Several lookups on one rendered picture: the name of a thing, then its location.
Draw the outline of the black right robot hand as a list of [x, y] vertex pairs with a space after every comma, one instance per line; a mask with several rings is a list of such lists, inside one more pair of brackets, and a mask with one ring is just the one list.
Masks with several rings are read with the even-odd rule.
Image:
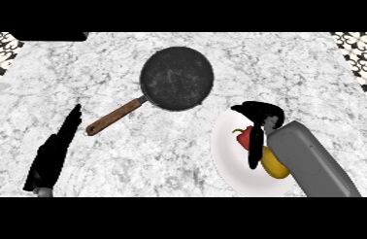
[[239, 112], [254, 123], [249, 131], [248, 165], [255, 169], [263, 158], [264, 135], [270, 134], [285, 123], [285, 110], [264, 102], [245, 101], [233, 105], [232, 110]]

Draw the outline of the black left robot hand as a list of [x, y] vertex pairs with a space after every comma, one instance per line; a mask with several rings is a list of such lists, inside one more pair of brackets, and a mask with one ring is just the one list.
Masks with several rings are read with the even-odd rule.
[[59, 180], [68, 148], [81, 124], [81, 104], [71, 110], [59, 132], [52, 134], [37, 149], [37, 155], [28, 169], [24, 191], [37, 188], [53, 188]]

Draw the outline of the red bell pepper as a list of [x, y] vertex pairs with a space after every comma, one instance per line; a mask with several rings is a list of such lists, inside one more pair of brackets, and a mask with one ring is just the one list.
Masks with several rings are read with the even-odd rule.
[[252, 126], [248, 126], [245, 129], [235, 129], [233, 132], [237, 132], [236, 140], [242, 147], [249, 150], [249, 134], [252, 131]]

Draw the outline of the white plate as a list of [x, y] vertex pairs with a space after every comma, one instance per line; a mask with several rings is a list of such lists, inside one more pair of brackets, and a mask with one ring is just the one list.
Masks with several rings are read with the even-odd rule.
[[236, 191], [246, 197], [304, 196], [304, 191], [292, 176], [274, 179], [263, 165], [252, 170], [248, 166], [248, 150], [236, 140], [237, 132], [252, 125], [252, 121], [232, 109], [217, 118], [211, 132], [211, 155], [218, 174]]

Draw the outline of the yellow vegetable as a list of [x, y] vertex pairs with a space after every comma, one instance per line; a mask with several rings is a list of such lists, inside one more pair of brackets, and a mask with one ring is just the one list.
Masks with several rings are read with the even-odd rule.
[[273, 154], [267, 146], [263, 147], [263, 158], [261, 158], [263, 167], [268, 175], [276, 179], [285, 179], [289, 176], [289, 170], [279, 162], [276, 155]]

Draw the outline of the black appliance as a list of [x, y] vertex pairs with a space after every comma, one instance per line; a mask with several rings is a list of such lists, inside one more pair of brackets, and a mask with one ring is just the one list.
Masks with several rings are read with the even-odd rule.
[[87, 39], [87, 32], [12, 32], [13, 37], [21, 41], [52, 41], [52, 42], [83, 42]]

